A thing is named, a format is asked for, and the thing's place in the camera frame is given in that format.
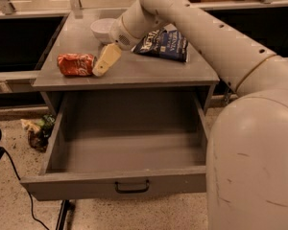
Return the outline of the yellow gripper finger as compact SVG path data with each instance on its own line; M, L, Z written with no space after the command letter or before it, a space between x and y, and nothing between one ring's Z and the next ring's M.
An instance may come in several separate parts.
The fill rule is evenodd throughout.
M92 69L93 75L102 77L121 55L122 51L118 45L114 43L106 45Z

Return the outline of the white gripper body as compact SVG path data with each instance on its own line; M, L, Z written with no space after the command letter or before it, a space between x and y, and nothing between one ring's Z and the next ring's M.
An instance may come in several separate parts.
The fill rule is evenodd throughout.
M121 50L130 50L134 46L134 39L127 32L122 17L114 20L109 31L109 38L113 43L118 45Z

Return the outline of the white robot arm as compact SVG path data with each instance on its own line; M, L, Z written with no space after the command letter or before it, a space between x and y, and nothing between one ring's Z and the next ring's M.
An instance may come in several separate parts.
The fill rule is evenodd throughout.
M173 24L238 97L209 134L208 229L288 230L288 61L188 0L136 0L113 24L94 75L161 24Z

